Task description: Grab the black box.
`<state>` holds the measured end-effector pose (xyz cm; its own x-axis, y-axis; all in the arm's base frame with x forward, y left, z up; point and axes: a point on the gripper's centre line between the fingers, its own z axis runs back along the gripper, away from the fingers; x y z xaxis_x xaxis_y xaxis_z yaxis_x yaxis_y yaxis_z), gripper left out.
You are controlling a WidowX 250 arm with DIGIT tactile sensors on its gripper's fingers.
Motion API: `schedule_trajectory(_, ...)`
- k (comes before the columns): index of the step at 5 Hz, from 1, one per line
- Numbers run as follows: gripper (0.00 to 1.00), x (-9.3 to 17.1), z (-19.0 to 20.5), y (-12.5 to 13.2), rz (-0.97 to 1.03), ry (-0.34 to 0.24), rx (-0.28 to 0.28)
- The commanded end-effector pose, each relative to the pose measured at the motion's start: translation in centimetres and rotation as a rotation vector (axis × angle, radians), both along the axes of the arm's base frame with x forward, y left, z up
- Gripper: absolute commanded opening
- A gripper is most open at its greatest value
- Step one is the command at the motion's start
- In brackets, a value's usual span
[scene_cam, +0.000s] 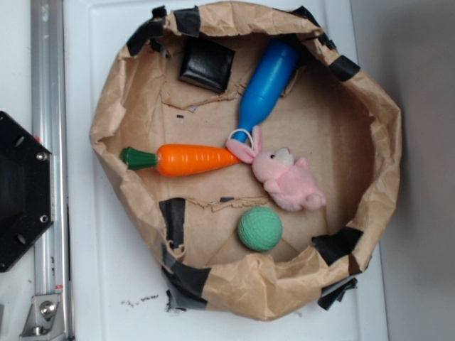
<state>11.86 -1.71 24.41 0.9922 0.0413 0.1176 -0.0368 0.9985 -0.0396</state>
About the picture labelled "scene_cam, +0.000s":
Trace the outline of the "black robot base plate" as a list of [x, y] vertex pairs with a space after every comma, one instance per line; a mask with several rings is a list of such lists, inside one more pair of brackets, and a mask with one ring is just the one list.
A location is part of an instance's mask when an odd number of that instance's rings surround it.
[[1, 272], [53, 223], [52, 153], [1, 112]]

